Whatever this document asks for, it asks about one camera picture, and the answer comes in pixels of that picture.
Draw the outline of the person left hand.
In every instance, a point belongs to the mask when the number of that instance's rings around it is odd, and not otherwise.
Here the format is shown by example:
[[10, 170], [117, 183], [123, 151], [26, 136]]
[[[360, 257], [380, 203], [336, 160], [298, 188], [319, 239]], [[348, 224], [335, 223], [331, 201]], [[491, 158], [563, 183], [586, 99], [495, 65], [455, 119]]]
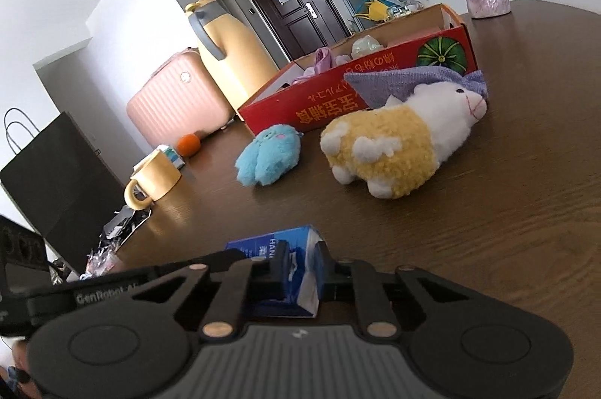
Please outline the person left hand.
[[42, 399], [43, 394], [30, 376], [27, 361], [27, 339], [12, 345], [12, 365], [1, 367], [1, 397]]

